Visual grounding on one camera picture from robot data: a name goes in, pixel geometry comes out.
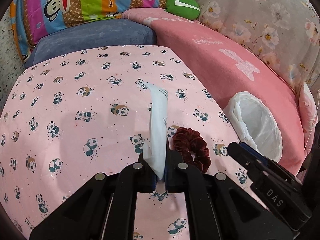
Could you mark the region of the dark red velvet scrunchie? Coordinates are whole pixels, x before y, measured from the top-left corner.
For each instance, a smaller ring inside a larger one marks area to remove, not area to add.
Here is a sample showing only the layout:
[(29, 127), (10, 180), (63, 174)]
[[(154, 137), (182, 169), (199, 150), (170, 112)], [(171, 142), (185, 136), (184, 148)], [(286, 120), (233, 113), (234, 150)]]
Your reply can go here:
[(206, 173), (211, 165), (207, 143), (200, 133), (191, 128), (180, 127), (173, 136), (173, 148), (180, 152), (183, 161)]

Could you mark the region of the white lined trash bin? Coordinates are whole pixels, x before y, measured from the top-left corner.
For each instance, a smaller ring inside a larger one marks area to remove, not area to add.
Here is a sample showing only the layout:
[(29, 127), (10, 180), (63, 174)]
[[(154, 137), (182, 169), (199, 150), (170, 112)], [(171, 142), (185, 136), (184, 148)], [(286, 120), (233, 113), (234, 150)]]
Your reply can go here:
[(263, 102), (249, 92), (238, 92), (223, 109), (241, 142), (279, 162), (283, 140), (278, 124)]

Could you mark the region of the pink floral pillow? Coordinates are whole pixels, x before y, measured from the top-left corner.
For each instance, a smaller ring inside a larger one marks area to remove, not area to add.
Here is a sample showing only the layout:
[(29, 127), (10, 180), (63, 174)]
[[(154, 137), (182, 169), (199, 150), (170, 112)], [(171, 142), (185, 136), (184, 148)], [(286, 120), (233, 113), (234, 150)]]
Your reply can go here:
[(309, 153), (313, 145), (315, 126), (317, 124), (317, 106), (306, 83), (300, 89), (298, 109), (304, 133), (305, 152)]

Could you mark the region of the pink panda print cloth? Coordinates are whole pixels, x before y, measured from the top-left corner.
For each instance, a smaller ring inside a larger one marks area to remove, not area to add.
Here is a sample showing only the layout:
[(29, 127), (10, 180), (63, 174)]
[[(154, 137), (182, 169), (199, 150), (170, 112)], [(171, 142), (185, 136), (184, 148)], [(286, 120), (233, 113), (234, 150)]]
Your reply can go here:
[(28, 68), (1, 115), (1, 204), (24, 237), (98, 172), (138, 160), (149, 142), (147, 85), (168, 97), (164, 135), (200, 133), (212, 161), (244, 190), (246, 170), (226, 152), (238, 137), (223, 111), (169, 48), (112, 46)]

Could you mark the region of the pink blanket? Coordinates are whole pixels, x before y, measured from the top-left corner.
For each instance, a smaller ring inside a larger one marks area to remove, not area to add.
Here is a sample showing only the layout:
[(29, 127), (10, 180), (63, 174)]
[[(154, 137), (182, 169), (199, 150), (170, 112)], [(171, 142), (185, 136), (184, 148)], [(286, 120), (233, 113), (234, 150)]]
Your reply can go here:
[(122, 18), (150, 27), (160, 46), (171, 48), (201, 81), (221, 108), (237, 92), (259, 98), (281, 132), (281, 166), (297, 174), (305, 159), (298, 100), (292, 89), (251, 52), (200, 24), (159, 8), (133, 8)]

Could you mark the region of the blue grey cushion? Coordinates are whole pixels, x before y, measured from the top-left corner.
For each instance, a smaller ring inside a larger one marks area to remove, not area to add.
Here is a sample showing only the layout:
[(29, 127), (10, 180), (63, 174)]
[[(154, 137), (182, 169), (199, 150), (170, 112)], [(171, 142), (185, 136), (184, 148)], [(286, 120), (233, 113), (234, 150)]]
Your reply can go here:
[(48, 59), (85, 49), (156, 43), (155, 31), (131, 20), (121, 18), (89, 22), (41, 38), (24, 66), (29, 68)]

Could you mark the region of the grey floral bedsheet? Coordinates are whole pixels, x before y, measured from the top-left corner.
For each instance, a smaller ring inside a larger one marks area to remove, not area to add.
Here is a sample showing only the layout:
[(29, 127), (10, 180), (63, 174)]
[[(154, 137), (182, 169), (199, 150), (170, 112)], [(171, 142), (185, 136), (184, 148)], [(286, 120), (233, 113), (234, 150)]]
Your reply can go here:
[(319, 77), (319, 15), (309, 0), (195, 0), (199, 21), (243, 46), (294, 92)]

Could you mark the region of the green round cushion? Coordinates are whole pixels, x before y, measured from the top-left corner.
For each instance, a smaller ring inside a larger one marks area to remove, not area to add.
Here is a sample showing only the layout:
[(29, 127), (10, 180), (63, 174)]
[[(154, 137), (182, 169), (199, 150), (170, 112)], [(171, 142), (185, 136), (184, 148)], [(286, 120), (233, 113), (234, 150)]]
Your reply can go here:
[(200, 15), (200, 6), (195, 0), (167, 0), (166, 11), (188, 20), (195, 20)]

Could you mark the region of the colourful monkey print pillow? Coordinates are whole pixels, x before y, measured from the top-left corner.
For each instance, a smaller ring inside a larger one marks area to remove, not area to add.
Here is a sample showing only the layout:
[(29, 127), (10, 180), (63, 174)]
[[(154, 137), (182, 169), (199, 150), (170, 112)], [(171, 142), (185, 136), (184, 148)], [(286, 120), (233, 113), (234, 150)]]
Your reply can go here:
[(39, 40), (87, 22), (120, 18), (131, 8), (164, 8), (166, 0), (13, 0), (11, 26), (23, 62)]

